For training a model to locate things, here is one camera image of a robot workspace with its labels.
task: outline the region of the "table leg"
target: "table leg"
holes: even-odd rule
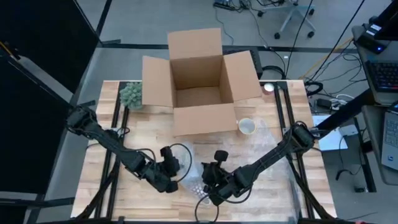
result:
[[[355,99],[342,106],[336,113],[332,114],[322,123],[317,125],[319,130],[325,130],[321,133],[321,138],[325,137],[329,132],[339,127],[345,121],[353,118],[361,112],[361,108],[364,105],[375,104],[371,89],[365,90]]]

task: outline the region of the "black curtain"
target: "black curtain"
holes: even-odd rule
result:
[[[0,41],[75,93],[98,37],[74,0],[5,0]]]
[[[0,191],[45,194],[68,105],[0,56]]]

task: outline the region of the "wooden table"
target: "wooden table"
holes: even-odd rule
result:
[[[301,80],[289,80],[287,83],[295,119],[305,122],[309,127],[313,126],[303,82]],[[96,113],[99,124],[104,128],[111,126],[118,86],[119,81],[105,81],[103,83]],[[282,91],[280,94],[281,98],[284,99]],[[239,135],[237,132],[173,138],[171,132],[173,125],[172,109],[160,106],[145,106],[140,111],[129,113],[127,127],[131,129],[131,132],[125,137],[124,145],[131,148],[151,148],[157,154],[157,158],[160,158],[159,149],[162,147],[175,142],[190,141],[194,146],[195,159],[200,162],[214,161],[215,151],[227,146],[230,148],[228,150],[229,157],[223,163],[223,167],[232,171],[238,166],[243,166],[260,158],[271,150],[275,146],[273,144],[279,142],[282,137],[274,95],[263,95],[262,98],[242,100],[235,102],[234,105],[238,119],[250,117],[264,120],[275,141],[269,140],[264,147],[265,149],[253,150],[251,149],[252,144],[248,144],[247,137]],[[285,120],[288,121],[284,100],[282,100],[282,106]],[[118,127],[121,126],[122,114],[123,109],[120,110]],[[87,150],[72,217],[82,212],[97,192],[104,155],[105,150],[101,146],[93,146]],[[310,190],[324,208],[331,215],[336,216],[321,153],[313,149],[309,150],[304,154],[303,161]],[[287,221],[288,216],[292,216],[294,212],[292,185],[289,182],[287,171],[287,163],[284,161],[280,161],[267,169],[255,182],[252,195],[248,201],[239,205],[230,203],[220,205],[218,220],[221,222]],[[108,204],[108,194],[104,199],[103,217]],[[301,201],[302,213],[305,215],[307,211],[305,211],[301,192],[298,197]],[[179,190],[172,194],[158,193],[146,181],[138,180],[122,166],[113,220],[117,220],[119,216],[125,216],[126,220],[194,221],[193,211],[197,202],[198,198],[182,186],[179,186]],[[215,211],[215,207],[200,206],[198,210],[199,219],[212,220],[215,217]]]

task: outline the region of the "box flap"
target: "box flap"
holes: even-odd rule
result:
[[[261,96],[250,51],[224,55],[224,62],[234,101]]]
[[[237,130],[232,103],[174,108],[174,136]]]
[[[186,30],[169,33],[170,59],[222,55],[221,29]]]
[[[161,58],[142,58],[142,104],[173,106],[175,90],[170,62]]]

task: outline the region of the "open cardboard box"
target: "open cardboard box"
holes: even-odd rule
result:
[[[174,108],[174,136],[238,128],[234,101],[261,96],[249,51],[223,56],[220,29],[169,34],[170,60],[144,56],[142,104]]]

